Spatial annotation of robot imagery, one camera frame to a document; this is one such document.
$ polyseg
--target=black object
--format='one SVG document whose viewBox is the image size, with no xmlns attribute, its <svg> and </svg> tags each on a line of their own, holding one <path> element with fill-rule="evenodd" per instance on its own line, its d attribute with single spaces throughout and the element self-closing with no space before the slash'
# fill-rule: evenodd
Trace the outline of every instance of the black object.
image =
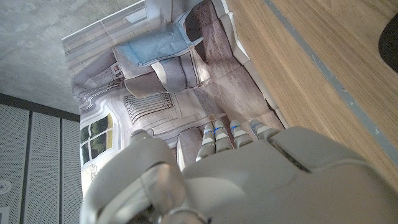
<svg viewBox="0 0 398 224">
<path fill-rule="evenodd" d="M 398 73 L 398 14 L 391 19 L 380 35 L 381 58 Z"/>
</svg>

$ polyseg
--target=gray wall panel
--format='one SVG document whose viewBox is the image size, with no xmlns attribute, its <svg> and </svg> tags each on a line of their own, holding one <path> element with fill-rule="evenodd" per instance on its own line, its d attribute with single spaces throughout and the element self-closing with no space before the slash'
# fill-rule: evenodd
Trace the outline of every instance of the gray wall panel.
<svg viewBox="0 0 398 224">
<path fill-rule="evenodd" d="M 62 120 L 62 223 L 79 223 L 81 192 L 80 123 Z"/>
<path fill-rule="evenodd" d="M 59 223 L 60 118 L 33 113 L 24 223 Z"/>
<path fill-rule="evenodd" d="M 0 207 L 10 206 L 9 223 L 19 223 L 29 123 L 29 111 L 0 105 L 0 180 L 11 190 L 0 195 Z"/>
</svg>

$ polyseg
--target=gray tape strip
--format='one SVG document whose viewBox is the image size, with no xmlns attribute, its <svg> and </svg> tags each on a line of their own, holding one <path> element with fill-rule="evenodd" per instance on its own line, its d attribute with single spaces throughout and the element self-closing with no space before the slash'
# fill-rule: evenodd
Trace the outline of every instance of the gray tape strip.
<svg viewBox="0 0 398 224">
<path fill-rule="evenodd" d="M 271 0 L 263 0 L 269 9 L 275 14 L 285 26 L 288 32 L 293 36 L 297 43 L 303 48 L 304 52 L 311 58 L 314 64 L 322 72 L 323 76 L 328 80 L 329 84 L 337 91 L 340 98 L 348 105 L 351 111 L 356 117 L 362 122 L 365 128 L 375 138 L 379 145 L 383 148 L 384 152 L 391 158 L 396 166 L 398 166 L 398 151 L 386 138 L 386 136 L 380 131 L 376 124 L 369 118 L 369 116 L 362 110 L 357 104 L 355 99 L 348 93 L 340 81 L 332 74 L 329 68 L 323 63 L 321 58 L 314 52 L 314 50 L 307 44 L 304 38 L 299 32 L 294 29 L 293 25 L 286 19 L 286 17 L 279 11 L 275 4 Z"/>
</svg>

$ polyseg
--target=wooden table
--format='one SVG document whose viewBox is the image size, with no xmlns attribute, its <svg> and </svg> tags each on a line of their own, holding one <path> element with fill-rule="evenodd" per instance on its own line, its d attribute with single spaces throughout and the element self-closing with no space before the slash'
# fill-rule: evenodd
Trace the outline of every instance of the wooden table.
<svg viewBox="0 0 398 224">
<path fill-rule="evenodd" d="M 382 30 L 398 12 L 398 1 L 273 0 L 377 125 L 375 133 L 366 129 L 263 0 L 226 2 L 238 38 L 287 122 L 348 146 L 398 189 L 398 169 L 374 138 L 382 132 L 398 148 L 398 74 L 377 51 Z"/>
</svg>

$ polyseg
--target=robotic hand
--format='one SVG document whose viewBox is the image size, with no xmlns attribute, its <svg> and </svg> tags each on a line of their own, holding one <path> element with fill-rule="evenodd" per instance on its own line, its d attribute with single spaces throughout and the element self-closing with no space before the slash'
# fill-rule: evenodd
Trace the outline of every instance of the robotic hand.
<svg viewBox="0 0 398 224">
<path fill-rule="evenodd" d="M 197 162 L 180 172 L 143 130 L 110 160 L 81 206 L 82 224 L 398 223 L 398 193 L 362 157 L 311 130 L 237 121 L 205 127 Z"/>
</svg>

